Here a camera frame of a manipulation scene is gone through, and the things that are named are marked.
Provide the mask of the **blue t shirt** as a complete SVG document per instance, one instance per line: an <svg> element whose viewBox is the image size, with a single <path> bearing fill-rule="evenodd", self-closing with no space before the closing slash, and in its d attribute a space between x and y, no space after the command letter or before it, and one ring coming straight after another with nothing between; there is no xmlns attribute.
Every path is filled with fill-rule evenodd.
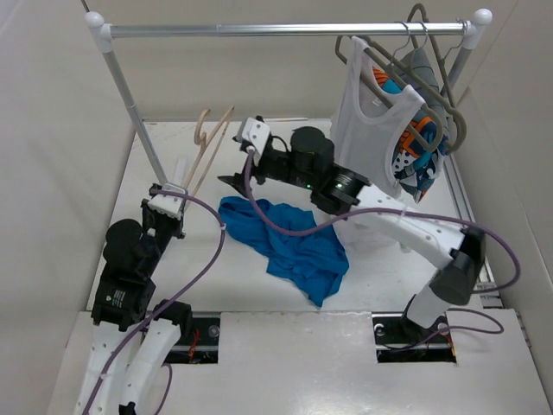
<svg viewBox="0 0 553 415"><path fill-rule="evenodd" d="M303 237L282 234L238 196L222 198L218 212L233 239L268 259L267 273L293 282L314 306L320 308L340 289L349 261L332 227Z"/></svg>

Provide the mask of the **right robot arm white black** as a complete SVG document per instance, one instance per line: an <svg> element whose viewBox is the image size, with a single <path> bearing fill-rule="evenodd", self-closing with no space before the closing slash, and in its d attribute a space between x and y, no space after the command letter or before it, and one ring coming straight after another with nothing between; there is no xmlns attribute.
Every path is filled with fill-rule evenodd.
<svg viewBox="0 0 553 415"><path fill-rule="evenodd" d="M334 145L324 133L304 126L293 131L289 147L277 150L263 118L246 118L234 141L247 159L241 172L221 176L251 198L251 182L275 180L309 191L311 202L338 220L359 222L425 257L435 274L409 300L399 329L409 340L427 335L450 307L468 304L486 258L486 235L453 218L430 218L387 195L361 174L334 160Z"/></svg>

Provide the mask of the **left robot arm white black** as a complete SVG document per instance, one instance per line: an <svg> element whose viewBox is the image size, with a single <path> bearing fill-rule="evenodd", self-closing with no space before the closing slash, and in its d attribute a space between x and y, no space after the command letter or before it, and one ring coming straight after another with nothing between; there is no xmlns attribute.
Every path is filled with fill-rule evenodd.
<svg viewBox="0 0 553 415"><path fill-rule="evenodd" d="M156 289L153 272L169 241L182 236L184 206L181 198L156 195L142 202L142 220L119 220L108 228L75 413L142 414L169 350L192 334L191 308L176 302L155 318L152 333L122 343L145 318Z"/></svg>

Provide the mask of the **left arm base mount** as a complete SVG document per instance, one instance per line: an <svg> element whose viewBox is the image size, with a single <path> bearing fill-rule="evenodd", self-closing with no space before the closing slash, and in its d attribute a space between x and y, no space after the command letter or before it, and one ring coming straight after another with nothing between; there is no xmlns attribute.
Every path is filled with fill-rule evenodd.
<svg viewBox="0 0 553 415"><path fill-rule="evenodd" d="M220 313L194 313L188 336L171 348L165 362L174 365L217 364L219 360Z"/></svg>

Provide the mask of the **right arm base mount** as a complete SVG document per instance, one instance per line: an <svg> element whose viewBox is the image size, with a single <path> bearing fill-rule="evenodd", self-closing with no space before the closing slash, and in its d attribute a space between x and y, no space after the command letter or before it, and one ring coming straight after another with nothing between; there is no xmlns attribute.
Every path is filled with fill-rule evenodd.
<svg viewBox="0 0 553 415"><path fill-rule="evenodd" d="M449 333L429 339L439 328L448 325L445 316L440 316L429 329L403 319L398 313L375 314L372 325L378 363L456 363Z"/></svg>

